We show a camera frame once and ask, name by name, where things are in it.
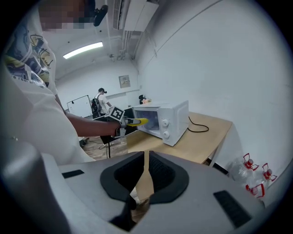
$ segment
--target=table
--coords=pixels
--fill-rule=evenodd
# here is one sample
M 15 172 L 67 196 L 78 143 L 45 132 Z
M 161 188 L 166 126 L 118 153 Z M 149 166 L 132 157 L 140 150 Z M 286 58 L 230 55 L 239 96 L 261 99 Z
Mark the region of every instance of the table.
M 194 123 L 207 125 L 210 130 L 204 133 L 193 133 L 186 130 L 173 147 L 164 144 L 161 138 L 142 131 L 134 132 L 126 137 L 129 153 L 134 151 L 145 152 L 145 169 L 136 185 L 140 200 L 146 199 L 153 194 L 152 178 L 148 172 L 148 152 L 150 150 L 171 154 L 200 164 L 213 156 L 210 166 L 214 165 L 232 122 L 193 112 L 190 112 L 190 118 Z M 193 131 L 206 129 L 203 126 L 196 126 L 192 123 L 189 124 L 189 128 Z

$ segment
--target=fluorescent light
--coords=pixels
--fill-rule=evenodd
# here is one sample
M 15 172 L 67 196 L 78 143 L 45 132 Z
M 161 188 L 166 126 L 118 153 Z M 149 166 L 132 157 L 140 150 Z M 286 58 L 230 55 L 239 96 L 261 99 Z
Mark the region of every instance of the fluorescent light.
M 65 59 L 69 59 L 70 57 L 72 57 L 74 55 L 77 55 L 79 53 L 85 52 L 85 51 L 90 50 L 90 49 L 99 48 L 99 47 L 102 47 L 102 46 L 103 46 L 103 43 L 102 42 L 94 43 L 94 44 L 91 44 L 91 45 L 88 45 L 88 46 L 85 46 L 85 47 L 76 49 L 76 50 L 74 50 L 74 51 L 72 51 L 70 53 L 67 53 L 63 57 Z

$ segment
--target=backpack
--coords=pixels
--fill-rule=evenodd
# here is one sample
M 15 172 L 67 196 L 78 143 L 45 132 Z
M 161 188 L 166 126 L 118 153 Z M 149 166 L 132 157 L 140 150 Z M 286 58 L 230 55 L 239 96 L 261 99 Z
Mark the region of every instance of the backpack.
M 94 113 L 94 112 L 98 112 L 99 114 L 101 113 L 102 107 L 99 103 L 99 99 L 98 99 L 99 96 L 100 96 L 100 94 L 97 96 L 97 98 L 93 98 L 93 100 L 92 100 L 92 113 Z

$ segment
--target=man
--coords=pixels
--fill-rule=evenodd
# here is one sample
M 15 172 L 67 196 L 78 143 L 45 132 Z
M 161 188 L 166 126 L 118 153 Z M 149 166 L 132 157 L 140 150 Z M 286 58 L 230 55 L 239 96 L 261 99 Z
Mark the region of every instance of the man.
M 118 122 L 88 120 L 64 111 L 54 83 L 55 56 L 42 35 L 42 30 L 80 22 L 89 1 L 42 1 L 20 22 L 0 64 L 4 136 L 31 143 L 59 165 L 93 161 L 79 146 L 78 136 L 115 135 L 120 127 Z
M 111 107 L 112 105 L 110 104 L 110 102 L 108 101 L 108 99 L 105 97 L 105 89 L 103 88 L 99 88 L 98 90 L 98 94 L 96 95 L 95 98 L 98 99 L 99 104 L 101 106 L 101 113 L 100 116 L 104 116 L 107 113 L 107 108 L 106 108 L 106 104 Z

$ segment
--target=water bottle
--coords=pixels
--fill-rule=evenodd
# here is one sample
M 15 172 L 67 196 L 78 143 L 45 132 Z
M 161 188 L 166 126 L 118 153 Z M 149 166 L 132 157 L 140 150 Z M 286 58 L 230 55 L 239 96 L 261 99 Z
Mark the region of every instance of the water bottle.
M 258 168 L 258 165 L 253 164 L 249 153 L 242 158 L 236 159 L 232 163 L 229 177 L 238 182 L 242 187 L 247 185 L 248 178 L 253 176 L 253 172 Z
M 262 170 L 257 170 L 252 177 L 248 178 L 245 188 L 256 198 L 261 198 L 266 194 L 269 182 L 274 181 L 276 178 L 276 175 L 272 175 L 269 165 L 265 163 L 262 166 Z

